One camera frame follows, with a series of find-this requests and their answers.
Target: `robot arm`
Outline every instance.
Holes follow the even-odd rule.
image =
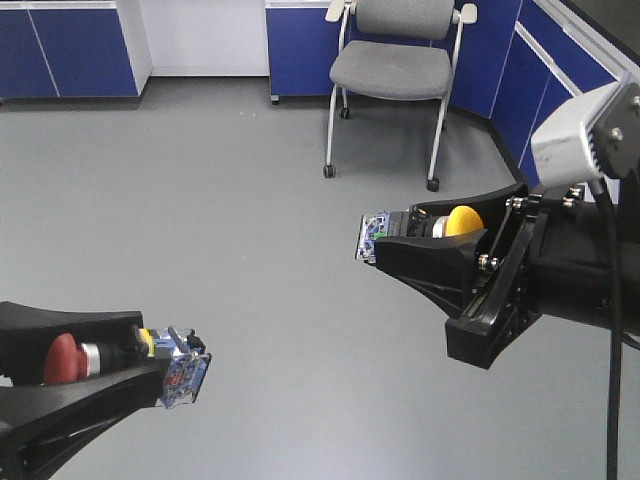
[[[13,384],[0,388],[0,478],[48,479],[138,409],[195,401],[210,360],[194,332],[144,329],[140,312],[0,303],[0,373]]]
[[[362,222],[356,256],[444,310],[449,356],[482,368],[545,313],[610,327],[606,229],[584,191],[570,188],[605,174],[623,179],[622,321],[640,334],[640,87],[612,84],[569,100],[534,134],[532,149],[543,184],[531,192],[516,184]],[[461,206],[481,223],[447,232],[460,224]]]

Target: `chair caster wheel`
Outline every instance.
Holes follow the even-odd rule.
[[[333,178],[336,176],[336,167],[333,165],[325,165],[322,169],[322,174],[324,178]]]
[[[437,178],[432,178],[431,180],[427,180],[427,190],[430,192],[437,192],[440,190],[440,180]]]

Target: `chair seat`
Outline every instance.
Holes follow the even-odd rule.
[[[353,40],[329,75],[336,85],[369,97],[428,100],[446,93],[451,62],[440,48]]]

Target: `white wall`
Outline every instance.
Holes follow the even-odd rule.
[[[266,76],[264,0],[140,0],[153,76]]]

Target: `black cable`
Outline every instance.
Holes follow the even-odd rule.
[[[609,244],[611,276],[611,351],[609,360],[609,402],[607,408],[607,480],[618,478],[618,423],[620,417],[620,379],[622,375],[622,287],[620,250],[613,202],[606,183],[592,189],[605,222]]]
[[[629,335],[628,333],[623,333],[622,334],[622,342],[631,347],[631,348],[635,348],[636,350],[640,350],[640,342],[638,340],[636,340],[635,338],[633,338],[631,335]]]

